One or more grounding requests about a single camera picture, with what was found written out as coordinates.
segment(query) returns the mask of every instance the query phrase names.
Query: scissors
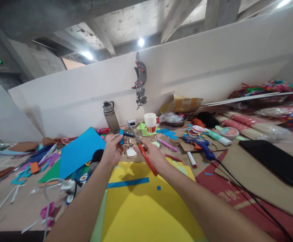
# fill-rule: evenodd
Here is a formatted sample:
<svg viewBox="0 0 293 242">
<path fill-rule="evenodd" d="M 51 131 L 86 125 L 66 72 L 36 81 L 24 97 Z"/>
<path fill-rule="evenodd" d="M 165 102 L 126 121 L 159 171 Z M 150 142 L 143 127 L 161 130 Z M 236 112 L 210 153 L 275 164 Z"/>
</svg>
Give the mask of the scissors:
<svg viewBox="0 0 293 242">
<path fill-rule="evenodd" d="M 139 148 L 140 148 L 140 151 L 142 152 L 142 154 L 143 154 L 143 156 L 144 156 L 146 162 L 148 163 L 148 165 L 149 165 L 149 167 L 150 167 L 152 173 L 154 174 L 154 176 L 157 176 L 157 175 L 158 175 L 157 171 L 156 171 L 155 168 L 153 167 L 153 165 L 152 165 L 152 163 L 151 163 L 149 157 L 147 156 L 147 154 L 146 154 L 144 148 L 142 147 L 142 145 L 141 145 L 141 143 L 140 143 L 140 140 L 137 138 L 135 132 L 133 131 L 133 129 L 132 129 L 130 123 L 127 122 L 127 125 L 128 125 L 129 128 L 131 129 L 131 131 L 132 131 L 132 133 L 133 133 L 133 135 L 134 135 L 134 138 L 136 139 L 136 141 L 137 141 L 137 143 L 138 143 L 138 146 L 139 146 Z"/>
</svg>

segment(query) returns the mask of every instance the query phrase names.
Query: ceiling light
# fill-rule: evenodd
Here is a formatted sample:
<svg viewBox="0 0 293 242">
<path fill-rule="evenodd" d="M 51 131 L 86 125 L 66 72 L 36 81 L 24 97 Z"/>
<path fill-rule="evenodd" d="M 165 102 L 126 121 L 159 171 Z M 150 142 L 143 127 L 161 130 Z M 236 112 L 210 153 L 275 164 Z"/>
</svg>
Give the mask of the ceiling light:
<svg viewBox="0 0 293 242">
<path fill-rule="evenodd" d="M 280 4 L 277 6 L 277 8 L 283 7 L 284 5 L 288 4 L 291 0 L 283 0 L 280 2 Z"/>
<path fill-rule="evenodd" d="M 85 56 L 87 59 L 92 60 L 93 56 L 89 51 L 83 52 L 83 56 Z"/>
<path fill-rule="evenodd" d="M 139 39 L 139 46 L 142 47 L 143 45 L 144 45 L 144 39 L 143 38 L 140 38 Z"/>
</svg>

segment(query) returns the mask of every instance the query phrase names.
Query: black power cord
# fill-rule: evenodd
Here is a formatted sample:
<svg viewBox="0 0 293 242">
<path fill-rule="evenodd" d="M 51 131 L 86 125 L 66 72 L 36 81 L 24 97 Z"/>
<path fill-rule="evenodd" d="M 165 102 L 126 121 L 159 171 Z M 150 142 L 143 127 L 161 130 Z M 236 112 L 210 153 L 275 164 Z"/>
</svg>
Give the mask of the black power cord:
<svg viewBox="0 0 293 242">
<path fill-rule="evenodd" d="M 216 159 L 216 161 L 228 172 L 228 174 L 241 186 L 241 188 L 243 190 L 245 190 L 252 198 L 253 200 L 263 209 L 263 211 L 280 227 L 280 229 L 284 232 L 284 234 L 287 236 L 287 238 L 289 239 L 290 242 L 293 242 L 293 239 L 291 237 L 291 235 L 289 234 L 289 232 L 279 223 L 279 221 L 276 220 L 276 218 L 274 218 L 272 216 L 272 214 L 269 213 L 269 211 L 267 211 L 267 209 L 259 203 L 259 201 L 257 200 L 256 196 L 250 192 L 249 190 L 247 190 L 246 187 L 244 187 L 230 172 L 229 170 L 227 170 L 227 168 L 218 160 Z"/>
</svg>

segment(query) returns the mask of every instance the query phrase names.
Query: black smartphone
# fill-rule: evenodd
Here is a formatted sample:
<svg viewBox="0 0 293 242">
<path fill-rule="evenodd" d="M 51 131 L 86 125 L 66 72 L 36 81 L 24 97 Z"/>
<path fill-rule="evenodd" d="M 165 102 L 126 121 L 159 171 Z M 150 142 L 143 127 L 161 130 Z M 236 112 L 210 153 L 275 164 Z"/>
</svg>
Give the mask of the black smartphone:
<svg viewBox="0 0 293 242">
<path fill-rule="evenodd" d="M 293 156 L 265 140 L 245 140 L 239 144 L 278 178 L 293 186 Z"/>
</svg>

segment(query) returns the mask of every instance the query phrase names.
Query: yellow paper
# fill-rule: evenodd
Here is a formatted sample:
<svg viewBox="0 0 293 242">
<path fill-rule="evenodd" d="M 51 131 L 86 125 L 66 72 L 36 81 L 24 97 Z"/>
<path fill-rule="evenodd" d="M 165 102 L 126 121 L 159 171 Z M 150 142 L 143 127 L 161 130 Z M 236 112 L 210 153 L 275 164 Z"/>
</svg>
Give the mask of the yellow paper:
<svg viewBox="0 0 293 242">
<path fill-rule="evenodd" d="M 108 189 L 101 241 L 206 241 L 185 203 L 161 176 L 154 176 L 145 163 L 120 162 L 119 167 L 110 182 L 144 177 L 150 182 Z M 187 174 L 193 178 L 191 170 Z"/>
</svg>

